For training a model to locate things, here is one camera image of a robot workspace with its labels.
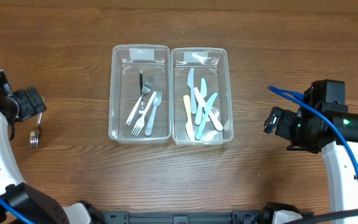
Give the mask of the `long silver metal fork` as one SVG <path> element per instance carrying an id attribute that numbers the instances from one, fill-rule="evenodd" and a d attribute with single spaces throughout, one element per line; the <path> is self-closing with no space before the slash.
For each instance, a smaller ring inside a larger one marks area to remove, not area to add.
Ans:
<path id="1" fill-rule="evenodd" d="M 37 115 L 37 124 L 35 128 L 30 132 L 30 148 L 37 149 L 39 146 L 40 138 L 40 124 L 42 120 L 42 112 Z"/>

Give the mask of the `teal plastic knife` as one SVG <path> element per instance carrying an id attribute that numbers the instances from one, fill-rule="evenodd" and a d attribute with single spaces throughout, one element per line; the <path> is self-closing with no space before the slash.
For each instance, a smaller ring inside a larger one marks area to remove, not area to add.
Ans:
<path id="1" fill-rule="evenodd" d="M 200 125 L 198 127 L 198 130 L 197 130 L 197 132 L 195 134 L 195 139 L 196 140 L 200 140 L 202 135 L 203 135 L 203 130 L 204 130 L 205 126 L 206 126 L 206 122 L 207 122 L 207 119 L 208 119 L 208 113 L 211 111 L 211 108 L 213 106 L 213 103 L 214 103 L 217 95 L 218 95 L 217 93 L 213 93 L 209 97 L 208 101 L 206 102 L 206 106 L 204 107 L 205 115 L 203 116 L 203 118 L 201 120 L 201 123 L 200 123 Z"/>

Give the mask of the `yellow plastic knife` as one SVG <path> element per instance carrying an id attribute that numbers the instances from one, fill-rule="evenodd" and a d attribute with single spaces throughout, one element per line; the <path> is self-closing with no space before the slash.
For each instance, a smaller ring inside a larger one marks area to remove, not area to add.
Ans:
<path id="1" fill-rule="evenodd" d="M 188 135 L 189 140 L 194 141 L 195 135 L 194 135 L 194 131 L 193 131 L 193 122 L 192 122 L 192 116 L 191 116 L 191 101 L 190 101 L 189 95 L 183 96 L 183 103 L 185 106 L 185 112 L 186 112 L 186 118 L 187 118 L 187 122 L 185 124 L 186 133 Z"/>

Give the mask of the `light blue plastic knife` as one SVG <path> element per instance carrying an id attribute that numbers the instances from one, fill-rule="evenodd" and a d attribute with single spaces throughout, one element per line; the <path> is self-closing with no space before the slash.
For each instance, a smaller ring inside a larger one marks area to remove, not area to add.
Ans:
<path id="1" fill-rule="evenodd" d="M 187 86 L 190 89 L 190 104 L 191 104 L 191 114 L 196 114 L 196 99 L 194 93 L 194 68 L 190 68 L 188 78 L 187 78 Z"/>

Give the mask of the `black handled metal fork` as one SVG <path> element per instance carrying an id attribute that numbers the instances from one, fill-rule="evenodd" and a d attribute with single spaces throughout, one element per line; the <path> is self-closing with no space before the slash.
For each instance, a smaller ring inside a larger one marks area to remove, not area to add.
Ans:
<path id="1" fill-rule="evenodd" d="M 143 73 L 142 70 L 139 70 L 139 84 L 140 84 L 140 89 L 142 89 L 143 87 Z M 140 108 L 139 108 L 139 115 L 141 116 L 144 113 L 144 102 L 143 100 L 140 101 Z"/>

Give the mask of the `short silver metal fork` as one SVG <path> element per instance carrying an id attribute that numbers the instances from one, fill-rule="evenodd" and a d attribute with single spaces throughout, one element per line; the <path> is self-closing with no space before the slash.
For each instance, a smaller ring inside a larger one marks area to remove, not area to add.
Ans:
<path id="1" fill-rule="evenodd" d="M 147 81 L 144 83 L 144 85 L 142 86 L 141 89 L 141 94 L 139 99 L 137 100 L 136 104 L 134 105 L 131 113 L 129 114 L 129 117 L 126 120 L 126 125 L 130 125 L 132 122 L 132 119 L 134 118 L 134 115 L 140 105 L 140 102 L 142 101 L 143 97 L 145 95 L 147 95 L 152 87 L 152 83 L 153 83 L 154 78 L 153 77 L 148 77 Z"/>

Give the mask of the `pale blue plastic fork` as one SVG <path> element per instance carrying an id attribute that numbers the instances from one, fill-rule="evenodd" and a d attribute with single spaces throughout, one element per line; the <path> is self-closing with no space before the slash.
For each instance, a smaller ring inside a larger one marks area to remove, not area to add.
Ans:
<path id="1" fill-rule="evenodd" d="M 154 126 L 154 121 L 155 121 L 155 115 L 157 112 L 158 107 L 160 106 L 162 101 L 162 92 L 161 91 L 157 91 L 154 101 L 153 101 L 153 108 L 152 108 L 152 112 L 150 114 L 148 123 L 146 125 L 146 129 L 145 129 L 145 135 L 146 136 L 150 136 L 152 134 L 152 129 Z"/>

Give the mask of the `white plastic fork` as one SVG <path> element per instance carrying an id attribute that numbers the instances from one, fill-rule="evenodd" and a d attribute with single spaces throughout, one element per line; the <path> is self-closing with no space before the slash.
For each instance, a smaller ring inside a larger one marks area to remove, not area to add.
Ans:
<path id="1" fill-rule="evenodd" d="M 154 102 L 154 98 L 156 96 L 157 92 L 154 91 L 151 95 L 151 97 L 149 98 L 148 102 L 147 102 L 147 106 L 145 107 L 145 111 L 142 114 L 142 116 L 136 121 L 135 126 L 131 132 L 132 135 L 134 136 L 138 136 L 140 134 L 140 132 L 142 131 L 142 128 L 145 125 L 145 116 L 149 110 L 149 108 L 151 107 L 152 103 Z"/>

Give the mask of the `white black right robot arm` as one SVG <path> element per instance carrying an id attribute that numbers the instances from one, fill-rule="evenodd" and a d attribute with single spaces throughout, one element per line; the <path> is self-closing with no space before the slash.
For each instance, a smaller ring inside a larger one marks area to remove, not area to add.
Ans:
<path id="1" fill-rule="evenodd" d="M 330 213 L 300 221 L 358 223 L 358 114 L 348 111 L 345 83 L 318 80 L 303 93 L 268 89 L 299 108 L 272 108 L 264 132 L 289 141 L 289 151 L 321 153 L 326 167 Z"/>

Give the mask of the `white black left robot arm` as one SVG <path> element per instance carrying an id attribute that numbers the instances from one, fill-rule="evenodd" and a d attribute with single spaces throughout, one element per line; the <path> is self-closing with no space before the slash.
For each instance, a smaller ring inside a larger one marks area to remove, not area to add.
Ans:
<path id="1" fill-rule="evenodd" d="M 40 117 L 45 110 L 45 97 L 34 87 L 12 91 L 0 70 L 0 223 L 9 214 L 15 216 L 15 223 L 92 223 L 83 203 L 61 206 L 27 184 L 19 170 L 11 147 L 15 123 Z"/>

